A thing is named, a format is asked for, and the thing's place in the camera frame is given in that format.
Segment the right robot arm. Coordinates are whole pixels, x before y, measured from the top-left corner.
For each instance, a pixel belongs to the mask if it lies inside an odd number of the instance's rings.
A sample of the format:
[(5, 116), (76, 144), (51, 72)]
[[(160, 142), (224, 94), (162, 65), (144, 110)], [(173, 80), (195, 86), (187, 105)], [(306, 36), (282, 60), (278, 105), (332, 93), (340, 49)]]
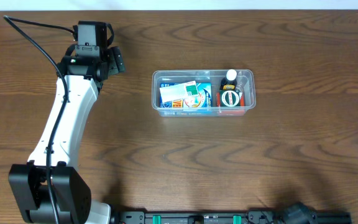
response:
[(278, 220), (284, 224), (317, 224), (315, 212), (300, 202), (283, 209)]

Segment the white green Panadol box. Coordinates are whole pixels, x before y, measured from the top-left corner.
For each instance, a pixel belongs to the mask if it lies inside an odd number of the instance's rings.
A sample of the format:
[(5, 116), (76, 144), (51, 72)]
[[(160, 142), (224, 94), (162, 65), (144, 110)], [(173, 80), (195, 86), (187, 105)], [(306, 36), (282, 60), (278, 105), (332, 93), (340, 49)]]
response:
[(195, 81), (169, 84), (163, 83), (160, 86), (161, 102), (175, 101), (198, 95), (198, 87)]

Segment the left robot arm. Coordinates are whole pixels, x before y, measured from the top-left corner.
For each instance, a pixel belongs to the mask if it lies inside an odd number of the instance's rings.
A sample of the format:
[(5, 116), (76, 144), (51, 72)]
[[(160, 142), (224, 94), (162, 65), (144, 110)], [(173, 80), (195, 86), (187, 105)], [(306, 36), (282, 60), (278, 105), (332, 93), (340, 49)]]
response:
[(57, 92), (39, 143), (8, 181), (26, 223), (119, 223), (119, 212), (94, 200), (78, 173), (86, 120), (103, 81), (124, 72), (119, 47), (72, 45), (57, 65)]

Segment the dark bottle white cap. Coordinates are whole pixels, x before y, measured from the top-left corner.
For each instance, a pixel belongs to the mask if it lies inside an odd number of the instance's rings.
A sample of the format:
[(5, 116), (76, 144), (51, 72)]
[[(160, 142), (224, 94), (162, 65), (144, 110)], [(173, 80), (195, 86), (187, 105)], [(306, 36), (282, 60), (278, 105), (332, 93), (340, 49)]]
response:
[(237, 86), (237, 72), (230, 69), (226, 72), (226, 76), (221, 80), (220, 90), (234, 90)]

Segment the blue Kool Fever box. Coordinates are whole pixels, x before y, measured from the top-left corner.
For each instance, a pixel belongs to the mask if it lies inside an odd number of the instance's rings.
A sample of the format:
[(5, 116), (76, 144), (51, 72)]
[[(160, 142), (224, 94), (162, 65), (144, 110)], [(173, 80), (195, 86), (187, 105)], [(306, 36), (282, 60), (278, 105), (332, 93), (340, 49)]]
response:
[(175, 101), (161, 102), (161, 108), (209, 108), (212, 107), (211, 84), (197, 83), (198, 96), (192, 96), (187, 99), (180, 99)]

